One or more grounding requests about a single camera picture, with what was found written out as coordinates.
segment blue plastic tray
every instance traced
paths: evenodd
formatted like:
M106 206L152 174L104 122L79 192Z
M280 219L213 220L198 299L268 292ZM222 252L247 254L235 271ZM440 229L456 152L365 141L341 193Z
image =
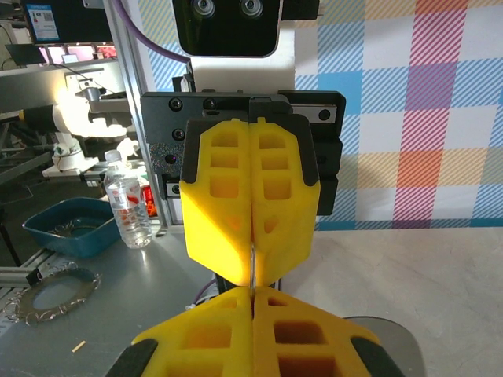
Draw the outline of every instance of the blue plastic tray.
M49 233L69 222L95 229L76 229L72 237ZM72 257L87 258L101 253L120 235L108 202L90 198L64 200L29 218L25 228L41 246Z

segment table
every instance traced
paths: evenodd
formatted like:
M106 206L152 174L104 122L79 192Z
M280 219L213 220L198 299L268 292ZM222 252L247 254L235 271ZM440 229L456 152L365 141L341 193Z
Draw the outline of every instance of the table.
M499 377L502 245L503 229L317 232L311 256L283 279L283 290L341 317L405 325L428 377ZM118 242L77 262L102 273L101 286L67 316L6 331L0 375L103 376L135 335L182 312L211 279L186 256L180 229L144 251Z

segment checkered fabric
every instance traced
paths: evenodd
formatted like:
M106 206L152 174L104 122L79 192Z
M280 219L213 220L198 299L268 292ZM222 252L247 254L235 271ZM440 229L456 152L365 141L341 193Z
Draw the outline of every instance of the checkered fabric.
M145 33L180 51L165 0ZM503 0L330 0L296 29L296 87L347 99L340 186L317 229L503 225ZM150 55L158 90L183 64Z

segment plastic water bottle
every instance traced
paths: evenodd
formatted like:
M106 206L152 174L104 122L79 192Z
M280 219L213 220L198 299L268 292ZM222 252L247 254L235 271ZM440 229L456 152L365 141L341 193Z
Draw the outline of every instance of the plastic water bottle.
M138 178L124 165L119 151L106 152L105 159L108 169L104 184L120 236L131 249L145 247L152 240L152 229Z

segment white floor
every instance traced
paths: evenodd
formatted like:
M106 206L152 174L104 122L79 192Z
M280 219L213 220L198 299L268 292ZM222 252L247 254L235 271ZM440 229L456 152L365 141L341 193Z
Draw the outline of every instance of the white floor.
M402 324L428 377L503 375L503 228L316 232L283 290Z

